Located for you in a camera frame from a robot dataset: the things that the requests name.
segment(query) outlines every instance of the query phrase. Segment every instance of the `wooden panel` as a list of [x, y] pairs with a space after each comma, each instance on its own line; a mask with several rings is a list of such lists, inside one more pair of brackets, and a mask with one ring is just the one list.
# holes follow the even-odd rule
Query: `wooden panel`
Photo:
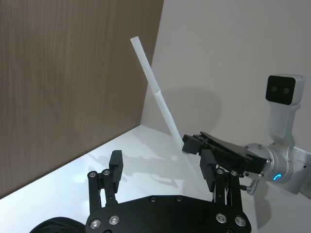
[[0, 0], [0, 197], [139, 125], [163, 0]]

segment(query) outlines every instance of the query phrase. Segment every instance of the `screw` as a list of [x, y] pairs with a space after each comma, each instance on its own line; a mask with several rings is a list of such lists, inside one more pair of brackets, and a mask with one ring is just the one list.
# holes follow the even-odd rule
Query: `screw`
[[95, 220], [91, 221], [91, 224], [89, 226], [92, 229], [96, 229], [99, 227], [100, 224], [101, 224], [101, 221], [99, 219], [95, 219]]
[[96, 176], [96, 172], [91, 172], [91, 173], [89, 173], [89, 175], [88, 175], [89, 177], [95, 177]]
[[224, 170], [222, 170], [222, 169], [217, 169], [217, 173], [218, 173], [218, 174], [223, 174], [223, 173], [224, 173]]
[[237, 175], [238, 175], [238, 173], [237, 173], [236, 171], [231, 171], [231, 175], [233, 175], [233, 176], [237, 176]]
[[240, 217], [240, 216], [237, 216], [235, 219], [234, 219], [235, 223], [240, 226], [240, 227], [245, 227], [246, 226], [246, 221], [244, 220], [244, 218]]
[[104, 174], [105, 176], [107, 176], [107, 175], [110, 174], [110, 171], [109, 171], [109, 170], [105, 170], [105, 171], [103, 172], [103, 174]]
[[220, 223], [226, 223], [227, 222], [227, 218], [223, 214], [217, 214], [216, 219]]
[[109, 218], [108, 222], [110, 225], [116, 225], [119, 222], [119, 216], [113, 215]]

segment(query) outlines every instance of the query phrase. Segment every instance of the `camera lens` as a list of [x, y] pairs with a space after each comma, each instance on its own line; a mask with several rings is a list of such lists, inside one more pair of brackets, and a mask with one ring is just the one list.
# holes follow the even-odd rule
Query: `camera lens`
[[272, 91], [272, 92], [276, 92], [276, 91], [277, 91], [277, 87], [276, 87], [276, 86], [272, 86], [272, 87], [271, 87], [271, 91]]
[[290, 90], [289, 90], [288, 88], [284, 88], [284, 89], [283, 89], [283, 94], [288, 94], [289, 91], [290, 91]]

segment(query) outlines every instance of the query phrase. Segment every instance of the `blue led light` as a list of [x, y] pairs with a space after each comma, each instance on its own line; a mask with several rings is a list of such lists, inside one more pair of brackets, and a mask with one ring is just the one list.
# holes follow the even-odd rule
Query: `blue led light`
[[281, 177], [282, 177], [282, 174], [279, 173], [279, 174], [277, 174], [276, 176], [273, 177], [273, 180], [277, 181], [277, 180], [281, 179]]

